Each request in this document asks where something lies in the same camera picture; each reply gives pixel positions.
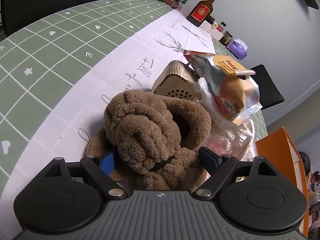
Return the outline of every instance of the purple package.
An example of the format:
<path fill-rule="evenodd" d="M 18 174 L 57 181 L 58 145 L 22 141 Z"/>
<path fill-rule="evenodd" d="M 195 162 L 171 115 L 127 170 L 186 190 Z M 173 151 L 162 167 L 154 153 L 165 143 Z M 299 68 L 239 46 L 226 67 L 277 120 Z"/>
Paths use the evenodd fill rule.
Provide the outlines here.
<path fill-rule="evenodd" d="M 233 55 L 236 56 L 237 59 L 242 60 L 247 56 L 247 51 L 246 51 L 246 45 L 244 44 L 244 46 L 242 44 L 240 44 L 237 41 L 241 41 L 241 40 L 234 40 L 232 43 L 230 43 L 226 48 L 228 50 L 231 51 L 231 53 Z"/>

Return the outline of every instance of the brown glass bottle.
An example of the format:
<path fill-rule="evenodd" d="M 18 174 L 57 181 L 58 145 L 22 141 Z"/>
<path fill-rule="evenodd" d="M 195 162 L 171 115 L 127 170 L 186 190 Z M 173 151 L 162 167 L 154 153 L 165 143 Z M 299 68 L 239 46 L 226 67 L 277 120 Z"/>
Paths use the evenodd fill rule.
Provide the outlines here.
<path fill-rule="evenodd" d="M 215 0 L 203 0 L 198 2 L 196 7 L 189 13 L 187 20 L 199 27 L 205 20 L 205 18 L 212 13 L 212 3 Z"/>

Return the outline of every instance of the gray gripper base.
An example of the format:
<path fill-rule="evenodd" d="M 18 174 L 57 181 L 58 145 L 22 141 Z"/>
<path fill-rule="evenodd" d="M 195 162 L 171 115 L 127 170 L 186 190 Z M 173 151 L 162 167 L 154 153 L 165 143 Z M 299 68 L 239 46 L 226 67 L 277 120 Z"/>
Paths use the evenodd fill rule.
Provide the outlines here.
<path fill-rule="evenodd" d="M 134 191 L 108 203 L 87 226 L 61 235 L 23 231 L 18 240 L 305 240 L 296 230 L 261 236 L 230 225 L 212 202 L 192 198 L 187 191 Z"/>

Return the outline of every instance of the brown plush toy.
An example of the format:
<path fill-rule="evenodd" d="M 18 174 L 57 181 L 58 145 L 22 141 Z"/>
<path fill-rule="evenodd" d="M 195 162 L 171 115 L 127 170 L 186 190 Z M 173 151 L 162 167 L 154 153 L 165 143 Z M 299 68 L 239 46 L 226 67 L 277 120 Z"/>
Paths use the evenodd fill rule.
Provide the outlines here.
<path fill-rule="evenodd" d="M 115 181 L 135 178 L 146 190 L 196 190 L 206 178 L 198 147 L 210 133 L 211 118 L 200 105 L 179 98 L 127 90 L 104 112 L 103 127 L 92 137 L 87 155 L 113 146 L 122 160 Z"/>

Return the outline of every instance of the orange box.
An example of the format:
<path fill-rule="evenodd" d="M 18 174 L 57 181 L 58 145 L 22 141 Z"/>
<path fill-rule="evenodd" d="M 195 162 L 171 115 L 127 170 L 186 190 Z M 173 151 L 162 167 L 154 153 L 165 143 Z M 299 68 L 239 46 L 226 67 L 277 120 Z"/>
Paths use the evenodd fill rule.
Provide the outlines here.
<path fill-rule="evenodd" d="M 306 176 L 302 159 L 284 127 L 256 142 L 258 155 L 266 157 L 304 194 L 308 201 Z M 299 231 L 308 237 L 307 212 L 301 222 Z"/>

